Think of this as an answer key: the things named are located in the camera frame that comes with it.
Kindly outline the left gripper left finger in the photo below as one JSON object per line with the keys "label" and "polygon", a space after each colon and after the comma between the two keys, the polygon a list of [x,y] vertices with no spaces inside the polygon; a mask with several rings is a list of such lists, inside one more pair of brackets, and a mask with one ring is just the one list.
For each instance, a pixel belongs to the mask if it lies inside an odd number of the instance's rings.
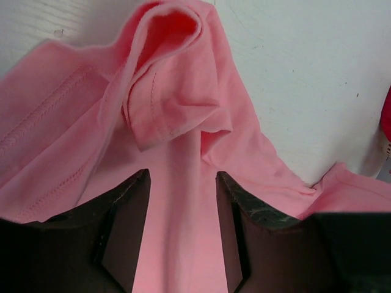
{"label": "left gripper left finger", "polygon": [[143,169],[45,222],[1,220],[1,291],[131,292],[150,185]]}

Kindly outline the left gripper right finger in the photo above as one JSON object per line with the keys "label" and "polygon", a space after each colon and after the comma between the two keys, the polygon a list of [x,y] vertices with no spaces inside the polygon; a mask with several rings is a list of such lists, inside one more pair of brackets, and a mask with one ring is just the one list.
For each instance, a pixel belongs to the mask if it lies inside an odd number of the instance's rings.
{"label": "left gripper right finger", "polygon": [[390,214],[317,213],[299,220],[216,177],[229,292],[389,292]]}

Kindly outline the pink t shirt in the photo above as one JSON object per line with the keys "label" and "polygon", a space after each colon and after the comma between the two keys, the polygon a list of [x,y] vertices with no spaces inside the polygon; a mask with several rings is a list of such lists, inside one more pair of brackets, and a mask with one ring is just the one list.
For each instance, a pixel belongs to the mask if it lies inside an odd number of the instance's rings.
{"label": "pink t shirt", "polygon": [[312,187],[260,130],[215,8],[140,5],[110,45],[47,41],[1,79],[1,220],[45,222],[150,173],[131,292],[229,292],[216,177],[273,208],[390,214],[390,184],[335,164]]}

